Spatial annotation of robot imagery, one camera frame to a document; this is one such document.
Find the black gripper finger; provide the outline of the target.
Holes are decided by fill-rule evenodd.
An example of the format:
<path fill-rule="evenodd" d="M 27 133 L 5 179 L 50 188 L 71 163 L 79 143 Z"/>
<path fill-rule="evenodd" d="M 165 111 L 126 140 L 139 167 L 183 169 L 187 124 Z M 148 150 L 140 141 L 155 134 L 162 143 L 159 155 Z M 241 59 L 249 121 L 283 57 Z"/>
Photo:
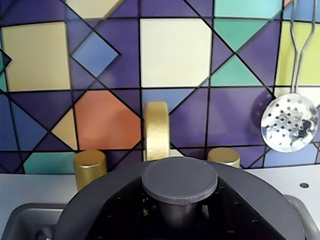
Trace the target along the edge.
<path fill-rule="evenodd" d="M 102 206 L 92 225 L 93 240 L 174 240 L 159 203 L 143 188 L 140 177 L 117 191 Z"/>
<path fill-rule="evenodd" d="M 191 240 L 281 240 L 275 230 L 222 178 L 215 191 L 199 202 L 189 228 Z"/>

